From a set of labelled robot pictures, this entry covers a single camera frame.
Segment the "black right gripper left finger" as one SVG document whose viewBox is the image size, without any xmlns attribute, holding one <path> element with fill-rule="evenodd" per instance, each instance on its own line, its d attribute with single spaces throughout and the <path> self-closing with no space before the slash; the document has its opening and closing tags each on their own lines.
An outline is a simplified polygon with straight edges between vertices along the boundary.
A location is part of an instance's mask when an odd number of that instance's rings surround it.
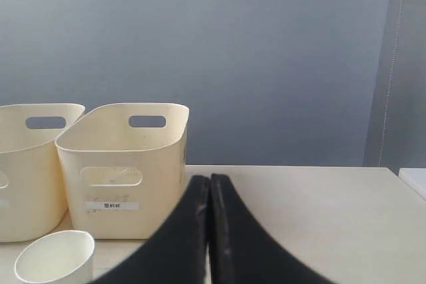
<svg viewBox="0 0 426 284">
<path fill-rule="evenodd" d="M 210 180 L 193 176 L 164 223 L 134 253 L 93 283 L 203 283 Z"/>
</svg>

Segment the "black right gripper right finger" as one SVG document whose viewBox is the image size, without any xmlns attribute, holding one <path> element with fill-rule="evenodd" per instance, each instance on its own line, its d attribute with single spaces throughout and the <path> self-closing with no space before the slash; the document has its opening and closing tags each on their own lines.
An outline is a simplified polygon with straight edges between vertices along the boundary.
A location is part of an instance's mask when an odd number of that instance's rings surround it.
<svg viewBox="0 0 426 284">
<path fill-rule="evenodd" d="M 327 283 L 260 225 L 224 174 L 210 177 L 210 267 L 214 283 Z"/>
</svg>

